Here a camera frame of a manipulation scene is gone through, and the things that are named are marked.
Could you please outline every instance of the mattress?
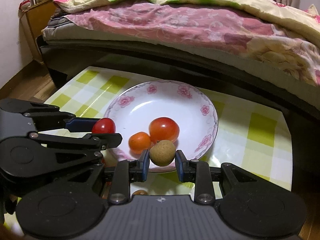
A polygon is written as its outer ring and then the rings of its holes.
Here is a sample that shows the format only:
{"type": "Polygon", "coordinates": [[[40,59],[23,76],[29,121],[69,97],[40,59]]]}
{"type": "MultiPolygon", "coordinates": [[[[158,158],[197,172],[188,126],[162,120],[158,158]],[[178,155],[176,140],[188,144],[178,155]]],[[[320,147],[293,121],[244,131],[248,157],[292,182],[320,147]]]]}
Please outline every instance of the mattress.
{"type": "Polygon", "coordinates": [[[144,44],[151,43],[169,48],[175,48],[207,59],[213,59],[227,65],[234,66],[264,81],[268,81],[277,87],[287,90],[291,94],[296,95],[298,98],[306,101],[310,105],[320,110],[320,100],[318,100],[318,96],[320,94],[319,86],[314,87],[305,82],[301,82],[268,62],[258,62],[252,59],[244,59],[237,55],[212,48],[200,48],[184,44],[174,44],[150,39],[142,39],[134,36],[93,31],[79,27],[73,23],[58,26],[56,28],[47,27],[43,30],[43,38],[48,44],[52,45],[63,42],[72,42],[73,40],[75,43],[80,41],[82,44],[85,43],[86,40],[90,40],[90,42],[97,41],[100,42],[100,44],[101,41],[138,41],[144,44]]]}

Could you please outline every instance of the screw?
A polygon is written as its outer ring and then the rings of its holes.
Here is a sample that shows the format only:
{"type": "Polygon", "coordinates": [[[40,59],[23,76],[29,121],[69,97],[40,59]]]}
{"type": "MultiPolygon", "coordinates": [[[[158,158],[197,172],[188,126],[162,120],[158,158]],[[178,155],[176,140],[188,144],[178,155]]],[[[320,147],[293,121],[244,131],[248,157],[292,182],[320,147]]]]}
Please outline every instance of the screw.
{"type": "Polygon", "coordinates": [[[102,157],[102,153],[101,152],[94,152],[94,155],[97,157],[102,157]]]}
{"type": "Polygon", "coordinates": [[[38,138],[38,134],[36,133],[36,132],[32,132],[32,133],[30,133],[30,137],[31,138],[38,138]]]}
{"type": "Polygon", "coordinates": [[[125,195],[121,194],[121,193],[115,193],[115,194],[112,194],[110,196],[110,200],[112,202],[116,202],[116,203],[119,203],[119,202],[122,202],[125,200],[125,195]]]}
{"type": "Polygon", "coordinates": [[[212,201],[213,197],[210,194],[204,193],[204,194],[200,194],[197,199],[202,203],[207,203],[212,201]]]}

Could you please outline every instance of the pink bed sheet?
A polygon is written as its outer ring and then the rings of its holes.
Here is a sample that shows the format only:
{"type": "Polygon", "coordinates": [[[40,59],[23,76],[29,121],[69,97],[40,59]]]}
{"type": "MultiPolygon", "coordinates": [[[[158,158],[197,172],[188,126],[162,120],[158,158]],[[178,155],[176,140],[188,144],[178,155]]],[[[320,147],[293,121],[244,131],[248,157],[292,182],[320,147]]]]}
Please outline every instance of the pink bed sheet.
{"type": "Polygon", "coordinates": [[[65,17],[89,30],[219,49],[272,62],[299,80],[320,85],[320,55],[315,45],[233,8],[129,0],[65,17]]]}

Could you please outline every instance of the wooden floor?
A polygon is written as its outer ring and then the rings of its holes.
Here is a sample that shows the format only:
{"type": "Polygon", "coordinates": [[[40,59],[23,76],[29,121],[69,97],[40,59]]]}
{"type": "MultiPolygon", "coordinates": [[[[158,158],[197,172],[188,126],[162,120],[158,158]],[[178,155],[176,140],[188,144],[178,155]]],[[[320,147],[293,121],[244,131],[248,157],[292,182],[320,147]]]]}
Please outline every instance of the wooden floor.
{"type": "MultiPolygon", "coordinates": [[[[56,91],[45,67],[33,63],[27,69],[18,74],[18,82],[11,80],[0,90],[0,98],[11,97],[42,103],[56,91]]],[[[320,240],[320,178],[294,168],[292,191],[304,199],[308,209],[299,236],[303,240],[320,240]]]]}

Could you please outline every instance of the red tomato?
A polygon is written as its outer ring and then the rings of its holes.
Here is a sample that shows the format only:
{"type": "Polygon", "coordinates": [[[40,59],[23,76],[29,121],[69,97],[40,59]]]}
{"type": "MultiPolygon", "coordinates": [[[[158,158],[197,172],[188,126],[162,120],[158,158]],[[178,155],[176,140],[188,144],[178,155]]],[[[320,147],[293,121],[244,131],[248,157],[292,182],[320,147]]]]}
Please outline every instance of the red tomato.
{"type": "Polygon", "coordinates": [[[161,140],[175,142],[179,132],[180,129],[177,123],[168,117],[154,119],[149,125],[149,134],[153,143],[161,140]]]}
{"type": "Polygon", "coordinates": [[[93,128],[92,133],[115,133],[116,125],[110,118],[102,118],[97,121],[93,128]]]}

